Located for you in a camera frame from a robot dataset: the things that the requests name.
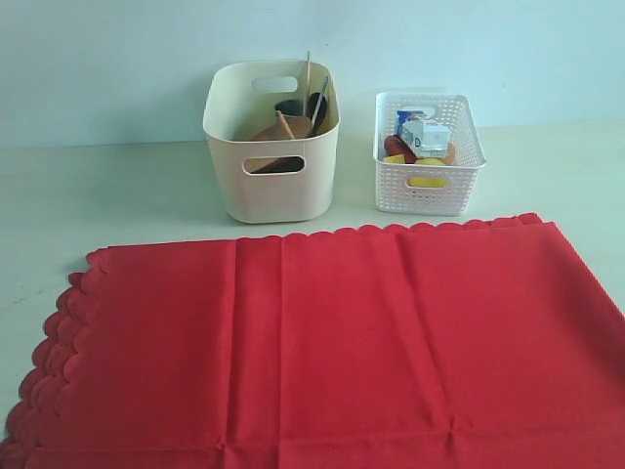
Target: red cloth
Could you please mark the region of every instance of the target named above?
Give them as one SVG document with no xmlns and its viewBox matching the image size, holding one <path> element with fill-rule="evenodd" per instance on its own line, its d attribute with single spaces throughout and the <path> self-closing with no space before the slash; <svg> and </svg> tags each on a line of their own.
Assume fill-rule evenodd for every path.
<svg viewBox="0 0 625 469">
<path fill-rule="evenodd" d="M 535 215 L 88 260 L 3 468 L 625 467 L 625 321 Z"/>
</svg>

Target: plastic container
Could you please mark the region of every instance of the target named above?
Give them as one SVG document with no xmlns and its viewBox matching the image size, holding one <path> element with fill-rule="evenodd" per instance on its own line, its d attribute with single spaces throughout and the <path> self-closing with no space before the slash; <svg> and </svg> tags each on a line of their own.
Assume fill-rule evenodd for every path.
<svg viewBox="0 0 625 469">
<path fill-rule="evenodd" d="M 384 140 L 395 134 L 396 112 L 404 107 L 428 109 L 429 117 L 451 129 L 451 143 L 456 147 L 456 165 L 426 166 L 382 161 L 386 156 Z M 378 209 L 423 215 L 462 214 L 467 208 L 479 170 L 486 163 L 467 98 L 398 92 L 380 93 L 376 98 L 373 158 Z M 427 178 L 428 181 L 436 178 L 436 181 L 442 181 L 444 187 L 411 186 L 411 181 L 415 181 L 412 178 Z"/>
<path fill-rule="evenodd" d="M 306 62 L 233 64 L 215 74 L 204 111 L 204 132 L 231 217 L 245 223 L 294 222 L 318 217 L 330 207 L 341 118 L 329 70 L 311 64 L 311 93 L 319 91 L 325 76 L 329 77 L 328 110 L 318 136 L 245 142 L 275 122 L 277 103 L 304 98 Z M 283 89 L 285 77 L 297 88 Z M 288 156 L 304 160 L 299 172 L 251 174 L 244 167 L 250 158 Z"/>
</svg>

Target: table surface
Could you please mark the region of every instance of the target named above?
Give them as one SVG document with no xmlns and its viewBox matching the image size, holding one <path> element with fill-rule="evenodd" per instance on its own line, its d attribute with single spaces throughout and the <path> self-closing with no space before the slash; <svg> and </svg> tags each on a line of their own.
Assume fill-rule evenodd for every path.
<svg viewBox="0 0 625 469">
<path fill-rule="evenodd" d="M 42 325 L 100 247 L 464 222 L 555 221 L 625 307 L 625 122 L 479 129 L 487 164 L 461 217 L 375 208 L 370 135 L 339 139 L 334 203 L 302 223 L 243 225 L 224 211 L 205 143 L 0 150 L 0 421 L 19 401 Z"/>
</svg>

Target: mesh basket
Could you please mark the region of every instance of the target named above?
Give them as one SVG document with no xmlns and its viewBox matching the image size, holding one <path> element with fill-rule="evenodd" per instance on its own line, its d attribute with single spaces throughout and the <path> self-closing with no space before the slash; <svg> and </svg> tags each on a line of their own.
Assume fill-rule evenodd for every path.
<svg viewBox="0 0 625 469">
<path fill-rule="evenodd" d="M 396 112 L 404 107 L 429 109 L 428 115 L 451 130 L 456 147 L 454 166 L 385 163 L 386 137 L 396 132 Z M 458 95 L 381 93 L 376 99 L 376 205 L 379 210 L 424 215 L 460 215 L 467 208 L 479 170 L 486 160 L 469 102 Z M 416 187 L 412 178 L 437 178 L 444 187 Z"/>
</svg>

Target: wall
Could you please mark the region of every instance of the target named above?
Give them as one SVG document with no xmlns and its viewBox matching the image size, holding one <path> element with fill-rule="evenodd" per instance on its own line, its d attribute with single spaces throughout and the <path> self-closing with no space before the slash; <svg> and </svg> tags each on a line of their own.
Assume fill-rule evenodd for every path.
<svg viewBox="0 0 625 469">
<path fill-rule="evenodd" d="M 478 125 L 622 118 L 621 0 L 397 4 L 3 0 L 0 148 L 201 140 L 215 70 L 308 49 L 346 132 L 395 88 L 466 94 Z"/>
</svg>

